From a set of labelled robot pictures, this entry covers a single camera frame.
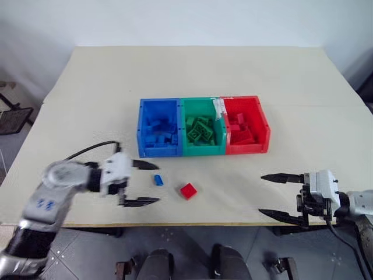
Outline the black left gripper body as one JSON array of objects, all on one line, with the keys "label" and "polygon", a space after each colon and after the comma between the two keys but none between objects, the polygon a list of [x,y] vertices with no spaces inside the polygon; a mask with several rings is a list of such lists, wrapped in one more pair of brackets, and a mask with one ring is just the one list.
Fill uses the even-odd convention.
[{"label": "black left gripper body", "polygon": [[125,205],[126,204],[126,194],[125,190],[127,188],[128,180],[125,179],[122,182],[112,183],[108,186],[108,195],[117,195],[118,196],[118,204]]}]

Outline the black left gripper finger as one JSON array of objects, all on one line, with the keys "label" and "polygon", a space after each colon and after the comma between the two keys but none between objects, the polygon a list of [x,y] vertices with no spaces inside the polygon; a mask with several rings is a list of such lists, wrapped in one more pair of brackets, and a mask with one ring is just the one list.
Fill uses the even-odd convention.
[{"label": "black left gripper finger", "polygon": [[146,162],[144,160],[131,160],[132,167],[137,168],[139,170],[158,170],[159,167],[150,162]]},{"label": "black left gripper finger", "polygon": [[138,197],[137,199],[122,199],[119,201],[119,205],[122,207],[144,207],[159,201],[159,198],[151,198],[151,197]]}]

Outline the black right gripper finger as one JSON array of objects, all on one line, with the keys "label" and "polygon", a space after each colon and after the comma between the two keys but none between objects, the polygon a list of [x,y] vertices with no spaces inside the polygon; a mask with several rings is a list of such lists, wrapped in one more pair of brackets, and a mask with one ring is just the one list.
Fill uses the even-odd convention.
[{"label": "black right gripper finger", "polygon": [[288,173],[275,173],[261,176],[262,180],[271,181],[274,183],[299,183],[304,184],[303,174],[288,174]]},{"label": "black right gripper finger", "polygon": [[291,216],[287,212],[271,210],[271,209],[258,209],[258,211],[279,222],[288,223],[291,225],[297,225],[302,228],[307,228],[309,226],[308,218],[304,218],[303,216]]}]

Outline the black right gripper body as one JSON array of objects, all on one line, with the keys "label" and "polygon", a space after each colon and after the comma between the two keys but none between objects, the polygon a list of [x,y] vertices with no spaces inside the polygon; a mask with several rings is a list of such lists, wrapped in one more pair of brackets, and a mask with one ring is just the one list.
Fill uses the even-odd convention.
[{"label": "black right gripper body", "polygon": [[304,173],[304,184],[297,195],[297,211],[304,218],[309,215],[332,221],[333,180],[329,173]]}]

